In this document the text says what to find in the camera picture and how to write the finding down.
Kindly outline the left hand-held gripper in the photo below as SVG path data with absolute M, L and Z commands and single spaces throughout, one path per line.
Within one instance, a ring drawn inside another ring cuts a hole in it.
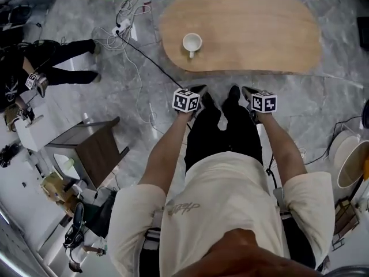
M 208 86 L 205 84 L 178 88 L 173 94 L 172 108 L 177 115 L 191 114 L 194 116 L 205 107 L 202 98 L 207 92 Z

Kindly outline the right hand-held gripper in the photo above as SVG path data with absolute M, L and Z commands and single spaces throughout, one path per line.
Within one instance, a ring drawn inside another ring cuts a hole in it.
M 248 102 L 247 110 L 254 123 L 260 123 L 257 114 L 272 114 L 277 111 L 277 95 L 252 87 L 242 87 L 241 93 Z

